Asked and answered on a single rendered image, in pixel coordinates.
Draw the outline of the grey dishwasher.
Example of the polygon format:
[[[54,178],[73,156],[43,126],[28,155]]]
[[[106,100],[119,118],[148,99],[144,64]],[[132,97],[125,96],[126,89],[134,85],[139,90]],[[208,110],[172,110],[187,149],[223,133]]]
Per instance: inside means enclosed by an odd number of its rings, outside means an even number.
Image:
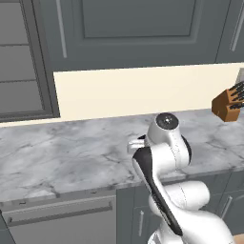
[[[17,207],[7,207],[2,214],[50,204],[105,199],[112,202],[111,210],[12,227],[5,221],[16,244],[116,244],[115,191],[52,199],[42,203],[31,202]]]

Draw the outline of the brown wooden knife block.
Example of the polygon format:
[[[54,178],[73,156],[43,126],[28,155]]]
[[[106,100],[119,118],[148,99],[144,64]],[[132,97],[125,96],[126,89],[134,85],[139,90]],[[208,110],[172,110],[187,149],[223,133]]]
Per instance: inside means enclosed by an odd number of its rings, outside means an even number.
[[[236,121],[241,108],[244,108],[244,81],[223,91],[212,101],[212,112],[224,122]]]

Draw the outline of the grey base cupboard door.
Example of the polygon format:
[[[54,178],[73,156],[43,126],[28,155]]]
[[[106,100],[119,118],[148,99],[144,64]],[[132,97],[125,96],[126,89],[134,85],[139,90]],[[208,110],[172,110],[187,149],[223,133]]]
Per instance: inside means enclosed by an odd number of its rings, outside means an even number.
[[[222,173],[214,179],[211,186],[209,211],[221,216],[227,197],[232,204],[223,220],[233,235],[244,234],[244,171]]]
[[[142,235],[138,236],[139,213],[144,212]],[[159,227],[160,218],[149,207],[149,192],[144,186],[134,190],[134,207],[132,217],[132,244],[147,244],[150,236]]]

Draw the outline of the grey framed window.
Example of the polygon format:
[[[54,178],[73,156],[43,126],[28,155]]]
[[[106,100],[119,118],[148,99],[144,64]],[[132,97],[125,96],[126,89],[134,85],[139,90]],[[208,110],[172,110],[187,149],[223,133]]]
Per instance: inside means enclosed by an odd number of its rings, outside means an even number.
[[[59,115],[39,0],[0,0],[0,123]]]

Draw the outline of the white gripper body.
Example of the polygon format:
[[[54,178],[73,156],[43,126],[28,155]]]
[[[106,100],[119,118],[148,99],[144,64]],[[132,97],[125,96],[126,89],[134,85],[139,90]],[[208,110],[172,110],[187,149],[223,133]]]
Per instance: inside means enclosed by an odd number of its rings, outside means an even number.
[[[127,145],[128,154],[134,154],[138,149],[145,147],[144,139],[134,139],[130,141]]]

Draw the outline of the narrow grey wall cupboard door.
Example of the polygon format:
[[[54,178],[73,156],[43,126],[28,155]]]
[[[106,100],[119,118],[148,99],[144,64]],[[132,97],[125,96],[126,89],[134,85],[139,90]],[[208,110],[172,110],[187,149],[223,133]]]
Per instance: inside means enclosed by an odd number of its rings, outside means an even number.
[[[241,63],[244,62],[244,23],[237,42],[235,51],[230,50],[234,29],[240,12],[244,9],[244,0],[231,0],[224,30],[222,33],[217,63]]]

